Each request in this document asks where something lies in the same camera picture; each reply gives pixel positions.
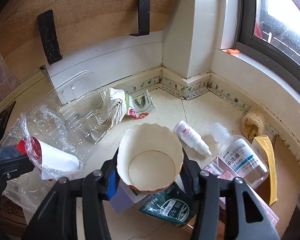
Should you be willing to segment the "clear plastic bag red label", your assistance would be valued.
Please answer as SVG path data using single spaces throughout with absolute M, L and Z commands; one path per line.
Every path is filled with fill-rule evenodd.
M 68 128 L 61 115 L 46 106 L 21 114 L 1 146 L 18 150 L 34 165 L 33 171 L 8 181 L 4 191 L 31 213 L 59 178 L 78 178 L 92 155 L 83 133 Z

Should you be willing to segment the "wooden cutting board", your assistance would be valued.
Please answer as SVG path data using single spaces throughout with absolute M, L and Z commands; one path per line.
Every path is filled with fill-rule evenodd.
M 175 0 L 150 0 L 150 31 L 164 29 Z M 60 53 L 138 31 L 138 0 L 9 0 L 0 13 L 0 53 L 23 77 L 47 64 L 37 18 L 52 11 Z

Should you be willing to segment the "white green wrapper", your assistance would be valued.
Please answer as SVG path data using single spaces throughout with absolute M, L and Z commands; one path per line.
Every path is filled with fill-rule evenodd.
M 155 109 L 154 101 L 148 90 L 143 95 L 132 98 L 122 89 L 108 88 L 103 92 L 110 118 L 110 127 L 116 126 L 125 116 L 143 119 Z

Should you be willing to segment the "white paper cup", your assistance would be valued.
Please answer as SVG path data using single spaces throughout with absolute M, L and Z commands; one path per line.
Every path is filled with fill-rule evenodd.
M 183 147 L 169 128 L 141 124 L 123 135 L 117 154 L 117 172 L 131 189 L 157 193 L 176 180 L 183 159 Z

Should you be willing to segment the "small white dropper bottle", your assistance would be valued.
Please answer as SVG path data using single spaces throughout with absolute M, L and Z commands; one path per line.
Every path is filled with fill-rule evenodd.
M 194 149 L 200 155 L 211 156 L 209 146 L 202 139 L 199 133 L 197 133 L 190 125 L 181 120 L 178 122 L 174 129 L 174 133 L 183 141 L 187 146 Z

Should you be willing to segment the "white lavender carton box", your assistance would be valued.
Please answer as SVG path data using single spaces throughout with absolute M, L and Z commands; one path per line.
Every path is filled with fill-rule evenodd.
M 115 213 L 122 213 L 147 197 L 149 197 L 149 194 L 131 189 L 120 180 L 117 191 L 109 203 Z

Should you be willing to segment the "yellow white atomy box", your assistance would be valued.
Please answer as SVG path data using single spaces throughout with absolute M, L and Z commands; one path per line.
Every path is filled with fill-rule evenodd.
M 273 145 L 267 135 L 254 137 L 252 145 L 268 166 L 270 180 L 268 203 L 272 205 L 277 202 L 277 172 Z

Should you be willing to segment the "dark green snack packet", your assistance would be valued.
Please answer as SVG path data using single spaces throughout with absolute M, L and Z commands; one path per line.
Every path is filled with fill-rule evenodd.
M 186 225 L 196 214 L 198 202 L 194 202 L 177 183 L 166 190 L 153 194 L 139 211 L 145 215 L 159 218 L 178 227 Z

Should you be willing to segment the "clear plastic clamshell container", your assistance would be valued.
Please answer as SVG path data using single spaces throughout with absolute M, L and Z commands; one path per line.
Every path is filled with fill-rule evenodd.
M 57 135 L 96 145 L 118 123 L 121 105 L 121 99 L 112 98 L 110 89 L 100 87 L 97 76 L 85 70 L 51 91 L 31 114 L 52 121 Z

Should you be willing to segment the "natural loofah sponge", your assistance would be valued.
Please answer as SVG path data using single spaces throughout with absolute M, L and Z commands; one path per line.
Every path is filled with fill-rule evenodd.
M 242 119 L 242 134 L 246 139 L 252 141 L 254 137 L 261 136 L 264 132 L 266 124 L 263 108 L 259 105 L 254 105 L 243 116 Z

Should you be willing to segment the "clear saline solution bottle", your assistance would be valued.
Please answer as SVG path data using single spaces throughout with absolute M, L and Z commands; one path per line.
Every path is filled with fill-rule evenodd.
M 269 176 L 269 168 L 245 137 L 231 134 L 216 122 L 211 135 L 220 144 L 218 156 L 252 188 L 258 188 Z

